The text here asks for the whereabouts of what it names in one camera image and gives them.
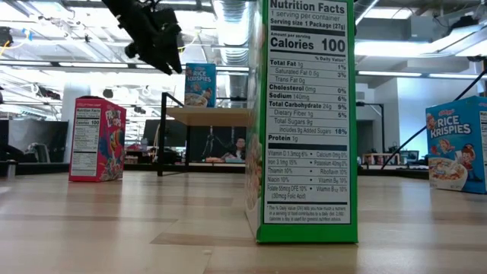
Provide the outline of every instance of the ceiling light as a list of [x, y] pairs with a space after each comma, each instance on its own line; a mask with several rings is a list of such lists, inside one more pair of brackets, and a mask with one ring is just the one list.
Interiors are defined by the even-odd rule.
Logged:
[[427, 43], [396, 41], [357, 41], [355, 55], [383, 57], [416, 57], [427, 49]]
[[417, 8], [390, 8], [380, 7], [372, 8], [364, 18], [376, 18], [376, 19], [407, 19], [412, 15], [411, 11], [417, 11]]
[[484, 40], [480, 43], [477, 43], [473, 46], [471, 46], [468, 49], [465, 49], [464, 51], [460, 52], [457, 54], [457, 56], [463, 56], [463, 57], [468, 57], [468, 56], [485, 56], [487, 55], [487, 40]]
[[50, 63], [50, 62], [38, 62], [38, 61], [0, 60], [0, 65], [35, 65], [35, 66], [51, 66], [51, 63]]
[[360, 71], [359, 75], [373, 75], [373, 76], [392, 76], [392, 77], [419, 77], [422, 73], [414, 72], [367, 72]]
[[218, 66], [216, 67], [218, 72], [248, 72], [249, 68], [247, 67], [230, 67], [230, 66]]
[[0, 2], [0, 18], [2, 21], [26, 21], [28, 19], [25, 14], [22, 14], [5, 1]]
[[24, 1], [18, 1], [17, 0], [17, 3], [20, 4], [21, 6], [23, 6], [26, 10], [28, 10], [30, 12], [30, 14], [32, 15], [35, 15], [35, 16], [39, 16], [39, 15], [42, 15], [40, 14], [38, 11], [35, 10], [35, 8], [31, 8], [28, 4], [24, 3]]
[[429, 43], [427, 46], [425, 46], [425, 52], [427, 53], [434, 53], [434, 52], [440, 52], [450, 46], [453, 46], [455, 43], [458, 43], [460, 40], [463, 38], [469, 36], [471, 34], [468, 32], [452, 32], [450, 35], [447, 37], [443, 37], [439, 40], [434, 41], [433, 43]]
[[60, 66], [72, 66], [78, 68], [115, 68], [126, 69], [129, 67], [127, 64], [119, 63], [89, 63], [89, 62], [60, 62]]
[[147, 64], [141, 64], [141, 65], [135, 65], [137, 69], [155, 69], [152, 65], [147, 65]]
[[4, 104], [16, 105], [16, 106], [44, 106], [49, 105], [43, 102], [4, 102]]
[[58, 2], [30, 1], [29, 4], [37, 9], [45, 18], [69, 18], [72, 16]]
[[448, 74], [448, 73], [431, 73], [429, 78], [449, 78], [449, 79], [475, 79], [478, 75]]

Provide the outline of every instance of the desk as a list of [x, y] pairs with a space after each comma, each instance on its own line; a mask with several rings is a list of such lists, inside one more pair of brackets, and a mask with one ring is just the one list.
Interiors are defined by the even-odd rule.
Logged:
[[249, 113], [243, 108], [167, 108], [168, 116], [187, 126], [247, 126]]
[[[392, 153], [368, 153], [362, 155], [362, 164], [369, 163], [369, 164], [383, 164], [384, 163], [384, 158], [388, 158], [392, 156]], [[399, 154], [394, 155], [394, 158], [396, 159], [394, 161], [394, 164], [399, 164], [400, 163], [400, 156]]]
[[[172, 100], [178, 107], [167, 107], [167, 102]], [[166, 128], [166, 116], [173, 117], [176, 121], [187, 125], [186, 130], [186, 160], [185, 171], [189, 171], [191, 152], [191, 127], [192, 126], [246, 126], [249, 122], [250, 110], [247, 108], [206, 108], [184, 107], [167, 92], [162, 93], [161, 98], [161, 123], [158, 133], [158, 162], [156, 163], [158, 176], [164, 174], [164, 135]]]

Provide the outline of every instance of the pipe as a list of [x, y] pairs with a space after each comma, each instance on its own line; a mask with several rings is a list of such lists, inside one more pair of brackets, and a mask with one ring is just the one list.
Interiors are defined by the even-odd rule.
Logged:
[[[250, 25], [253, 21], [255, 3], [241, 0], [213, 0], [218, 17], [218, 39], [220, 44], [229, 46], [220, 51], [225, 65], [247, 65], [249, 62], [248, 43]], [[247, 97], [247, 76], [229, 75], [231, 97]]]
[[365, 15], [379, 2], [379, 0], [358, 0], [354, 3], [355, 25], [358, 25]]

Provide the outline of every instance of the shelf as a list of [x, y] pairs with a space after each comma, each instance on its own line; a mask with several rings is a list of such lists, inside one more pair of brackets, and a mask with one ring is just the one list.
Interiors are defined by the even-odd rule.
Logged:
[[167, 108], [168, 116], [187, 126], [247, 126], [249, 113], [237, 108]]

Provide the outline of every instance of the bowl of cereal image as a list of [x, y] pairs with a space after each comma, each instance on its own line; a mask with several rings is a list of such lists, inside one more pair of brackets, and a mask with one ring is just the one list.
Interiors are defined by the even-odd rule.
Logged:
[[188, 93], [184, 94], [184, 105], [188, 107], [206, 107], [208, 105], [208, 100], [202, 95]]
[[451, 159], [430, 158], [429, 179], [440, 188], [453, 188], [461, 190], [468, 177], [466, 168]]

